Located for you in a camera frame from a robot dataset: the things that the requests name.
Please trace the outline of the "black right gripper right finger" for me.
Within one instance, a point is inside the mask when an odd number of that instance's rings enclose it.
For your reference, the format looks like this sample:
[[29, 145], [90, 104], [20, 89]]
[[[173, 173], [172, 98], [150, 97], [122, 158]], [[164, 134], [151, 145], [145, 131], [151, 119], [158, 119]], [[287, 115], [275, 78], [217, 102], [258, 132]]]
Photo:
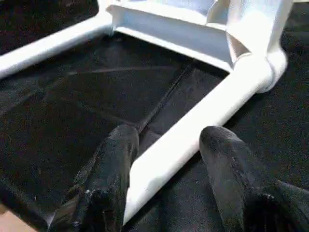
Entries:
[[227, 232], [306, 232], [309, 192], [276, 179], [232, 131], [205, 127], [199, 150]]

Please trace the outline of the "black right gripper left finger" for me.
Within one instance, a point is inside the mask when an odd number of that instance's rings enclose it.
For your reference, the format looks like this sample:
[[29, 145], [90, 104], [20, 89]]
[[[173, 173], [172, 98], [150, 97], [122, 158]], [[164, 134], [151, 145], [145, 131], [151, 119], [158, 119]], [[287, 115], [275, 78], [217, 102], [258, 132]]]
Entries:
[[139, 133], [131, 125], [114, 128], [77, 173], [50, 232], [120, 232], [130, 169], [139, 152]]

